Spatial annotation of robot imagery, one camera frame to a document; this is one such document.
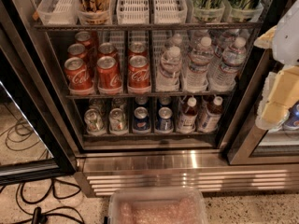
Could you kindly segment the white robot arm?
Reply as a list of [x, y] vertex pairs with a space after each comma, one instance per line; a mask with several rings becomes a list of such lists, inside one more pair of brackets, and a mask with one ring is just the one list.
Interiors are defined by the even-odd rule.
[[271, 130], [290, 116], [289, 110], [299, 101], [299, 0], [254, 46], [271, 49], [274, 60], [283, 65], [267, 76], [255, 120], [260, 129]]

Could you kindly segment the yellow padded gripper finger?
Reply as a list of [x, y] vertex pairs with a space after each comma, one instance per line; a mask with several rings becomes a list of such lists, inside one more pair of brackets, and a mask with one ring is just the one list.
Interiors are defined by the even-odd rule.
[[266, 78], [255, 125], [262, 130], [280, 126], [289, 116], [289, 109], [299, 101], [299, 66], [288, 66]]
[[260, 49], [271, 49], [277, 27], [273, 26], [254, 41], [254, 46]]

